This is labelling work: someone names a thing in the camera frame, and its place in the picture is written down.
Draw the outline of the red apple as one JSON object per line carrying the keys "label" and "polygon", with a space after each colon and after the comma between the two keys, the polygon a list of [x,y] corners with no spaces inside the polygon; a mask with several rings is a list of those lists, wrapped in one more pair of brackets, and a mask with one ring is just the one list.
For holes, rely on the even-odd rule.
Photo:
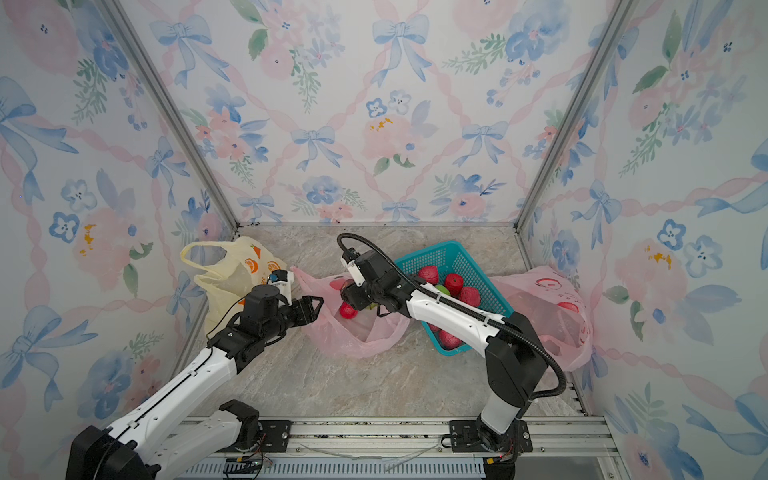
{"label": "red apple", "polygon": [[358,315],[358,311],[350,304],[343,302],[339,308],[339,315],[345,320],[352,320]]}
{"label": "red apple", "polygon": [[449,294],[453,297],[459,297],[462,289],[464,288],[464,278],[456,273],[450,273],[443,279],[442,285],[447,289]]}

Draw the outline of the yellow knotted plastic bag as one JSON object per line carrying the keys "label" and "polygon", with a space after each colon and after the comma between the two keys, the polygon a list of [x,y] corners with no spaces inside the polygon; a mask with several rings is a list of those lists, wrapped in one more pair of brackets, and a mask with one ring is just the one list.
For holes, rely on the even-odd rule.
{"label": "yellow knotted plastic bag", "polygon": [[[221,249],[224,256],[217,263],[202,265],[188,257],[195,247]],[[205,291],[208,301],[204,326],[207,338],[223,329],[234,312],[242,310],[243,298],[254,286],[266,284],[273,271],[288,269],[282,259],[249,237],[193,242],[181,250],[180,256],[187,266],[202,270],[194,282]]]}

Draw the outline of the green crinkled toy vegetable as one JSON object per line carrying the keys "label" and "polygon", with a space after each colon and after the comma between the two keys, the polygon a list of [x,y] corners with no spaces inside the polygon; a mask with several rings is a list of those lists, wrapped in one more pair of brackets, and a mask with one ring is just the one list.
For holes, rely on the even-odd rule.
{"label": "green crinkled toy vegetable", "polygon": [[437,289],[437,290],[438,290],[438,291],[439,291],[439,292],[440,292],[442,295],[446,295],[446,296],[449,296],[449,297],[451,296],[451,293],[450,293],[450,291],[449,291],[449,290],[448,290],[448,289],[447,289],[445,286],[443,286],[443,285],[440,285],[440,284],[437,284],[437,285],[435,285],[435,288],[436,288],[436,289]]}

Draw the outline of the pink crinkled toy ball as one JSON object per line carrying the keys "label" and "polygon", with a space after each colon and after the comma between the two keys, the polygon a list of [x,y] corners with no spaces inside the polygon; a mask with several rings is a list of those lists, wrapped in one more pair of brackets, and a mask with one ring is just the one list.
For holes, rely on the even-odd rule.
{"label": "pink crinkled toy ball", "polygon": [[481,294],[479,290],[474,287],[464,286],[459,292],[458,299],[475,308],[478,308],[482,303]]}

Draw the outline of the pink printed plastic bag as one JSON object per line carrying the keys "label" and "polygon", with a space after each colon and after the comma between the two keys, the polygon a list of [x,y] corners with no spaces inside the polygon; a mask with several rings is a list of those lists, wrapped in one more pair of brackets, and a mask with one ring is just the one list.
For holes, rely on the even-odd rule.
{"label": "pink printed plastic bag", "polygon": [[547,352],[566,372],[585,366],[592,354],[590,310],[573,284],[549,266],[491,279],[505,300],[526,316]]}

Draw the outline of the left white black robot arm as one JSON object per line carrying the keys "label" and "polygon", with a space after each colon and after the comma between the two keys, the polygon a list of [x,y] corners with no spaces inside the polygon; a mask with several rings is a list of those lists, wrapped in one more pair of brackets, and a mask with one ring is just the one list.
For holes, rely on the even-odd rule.
{"label": "left white black robot arm", "polygon": [[265,433],[259,411],[239,400],[222,404],[194,427],[176,428],[292,328],[316,321],[324,301],[291,298],[286,285],[257,285],[219,321],[219,330],[177,376],[128,414],[72,441],[68,479],[174,479],[223,448],[251,452]]}

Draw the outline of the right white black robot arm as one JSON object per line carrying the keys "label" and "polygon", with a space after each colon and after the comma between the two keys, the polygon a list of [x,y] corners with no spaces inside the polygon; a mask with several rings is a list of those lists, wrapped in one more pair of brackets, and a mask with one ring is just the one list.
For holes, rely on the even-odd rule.
{"label": "right white black robot arm", "polygon": [[479,443],[490,452],[508,450],[524,410],[550,367],[527,318],[517,313],[505,317],[449,297],[403,273],[375,250],[360,254],[345,249],[341,261],[351,275],[341,297],[354,309],[375,304],[388,314],[428,323],[484,358],[490,395],[476,422]]}

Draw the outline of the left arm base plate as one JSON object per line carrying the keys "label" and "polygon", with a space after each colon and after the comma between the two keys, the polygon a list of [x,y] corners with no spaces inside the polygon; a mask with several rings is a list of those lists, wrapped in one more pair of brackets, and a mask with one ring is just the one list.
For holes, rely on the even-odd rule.
{"label": "left arm base plate", "polygon": [[286,453],[292,426],[287,419],[251,421],[240,429],[233,444],[218,453]]}

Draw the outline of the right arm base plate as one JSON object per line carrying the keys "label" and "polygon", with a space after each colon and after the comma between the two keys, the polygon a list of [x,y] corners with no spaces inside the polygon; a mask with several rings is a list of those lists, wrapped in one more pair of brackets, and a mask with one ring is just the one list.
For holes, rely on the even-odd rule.
{"label": "right arm base plate", "polygon": [[525,421],[514,420],[506,433],[498,434],[480,420],[451,420],[449,440],[454,453],[519,454],[533,451]]}

